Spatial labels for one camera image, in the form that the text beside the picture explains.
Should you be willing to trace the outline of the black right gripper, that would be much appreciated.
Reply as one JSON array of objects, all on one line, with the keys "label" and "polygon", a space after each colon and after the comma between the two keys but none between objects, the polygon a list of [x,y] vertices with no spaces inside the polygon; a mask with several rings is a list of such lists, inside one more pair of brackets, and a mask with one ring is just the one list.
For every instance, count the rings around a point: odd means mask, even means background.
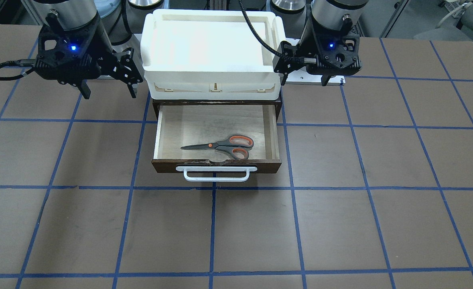
[{"label": "black right gripper", "polygon": [[[86,80],[109,75],[115,67],[115,55],[100,18],[93,18],[80,28],[65,30],[57,18],[49,19],[39,33],[35,72],[46,80],[78,86],[88,100],[91,90]],[[137,83],[128,83],[132,99]]]}]

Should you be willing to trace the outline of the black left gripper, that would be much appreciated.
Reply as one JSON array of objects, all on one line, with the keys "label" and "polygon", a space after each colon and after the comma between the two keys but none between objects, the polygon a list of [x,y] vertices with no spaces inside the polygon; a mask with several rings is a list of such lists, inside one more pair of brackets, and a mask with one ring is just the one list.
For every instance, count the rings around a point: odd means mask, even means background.
[{"label": "black left gripper", "polygon": [[[334,75],[355,75],[361,70],[359,41],[356,33],[340,35],[339,31],[330,31],[319,24],[306,24],[299,41],[299,55],[317,60],[306,65],[306,71],[322,75],[321,85],[325,87]],[[282,73],[281,86],[286,84],[288,75]]]}]

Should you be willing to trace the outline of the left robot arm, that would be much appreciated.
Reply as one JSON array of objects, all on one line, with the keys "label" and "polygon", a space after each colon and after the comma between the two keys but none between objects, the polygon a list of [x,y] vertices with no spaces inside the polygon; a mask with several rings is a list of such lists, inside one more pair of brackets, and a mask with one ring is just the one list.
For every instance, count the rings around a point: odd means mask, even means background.
[{"label": "left robot arm", "polygon": [[359,35],[352,33],[366,0],[314,0],[297,44],[282,41],[273,60],[284,85],[290,73],[305,68],[327,85],[336,75],[361,70]]}]

